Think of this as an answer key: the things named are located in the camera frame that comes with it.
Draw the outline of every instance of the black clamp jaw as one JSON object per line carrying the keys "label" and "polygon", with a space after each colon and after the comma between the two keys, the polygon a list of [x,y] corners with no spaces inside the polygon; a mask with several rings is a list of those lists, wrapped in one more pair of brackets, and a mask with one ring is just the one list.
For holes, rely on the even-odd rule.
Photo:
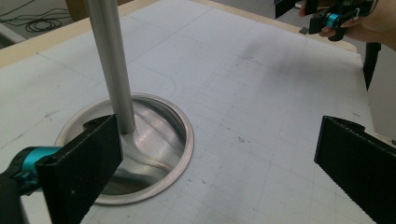
{"label": "black clamp jaw", "polygon": [[20,197],[42,188],[52,223],[77,224],[122,161],[115,115],[84,123],[64,147],[28,147],[0,174],[0,223],[28,223]]}
{"label": "black clamp jaw", "polygon": [[[309,5],[311,1],[307,1],[306,15],[316,13],[312,8],[318,7],[316,0],[313,5]],[[314,35],[321,31],[324,26],[329,26],[335,30],[335,35],[329,37],[331,41],[340,41],[343,39],[346,28],[341,25],[351,19],[357,20],[358,17],[366,17],[370,15],[376,4],[376,0],[343,0],[337,1],[330,7],[321,10],[310,21],[309,34]]]}

